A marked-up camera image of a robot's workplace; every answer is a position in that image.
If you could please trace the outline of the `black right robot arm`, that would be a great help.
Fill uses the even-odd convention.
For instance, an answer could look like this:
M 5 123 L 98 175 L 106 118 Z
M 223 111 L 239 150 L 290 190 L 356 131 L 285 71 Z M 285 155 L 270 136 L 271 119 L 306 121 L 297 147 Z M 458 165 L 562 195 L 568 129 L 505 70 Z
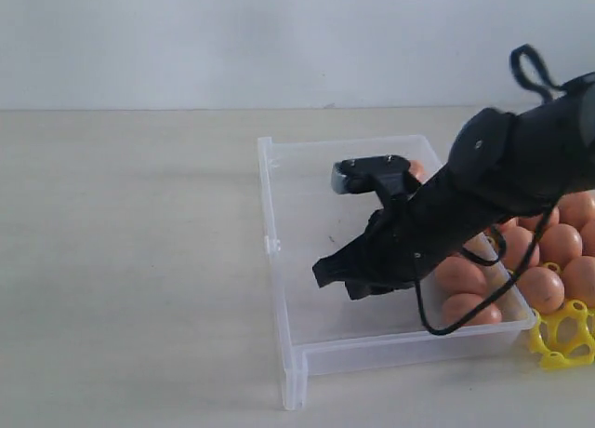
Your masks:
M 317 284 L 343 283 L 354 300 L 411 288 L 487 227 L 592 189 L 594 78 L 563 90 L 523 114 L 481 110 L 426 181 L 398 155 L 337 162 L 336 193 L 375 193 L 381 207 L 361 235 L 313 265 Z

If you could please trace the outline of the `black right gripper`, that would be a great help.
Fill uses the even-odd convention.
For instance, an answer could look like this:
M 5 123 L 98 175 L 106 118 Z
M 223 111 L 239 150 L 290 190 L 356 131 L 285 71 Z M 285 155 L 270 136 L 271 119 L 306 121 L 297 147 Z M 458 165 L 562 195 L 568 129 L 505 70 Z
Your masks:
M 318 287 L 344 283 L 353 301 L 412 288 L 417 275 L 405 217 L 404 199 L 374 211 L 362 234 L 312 265 Z

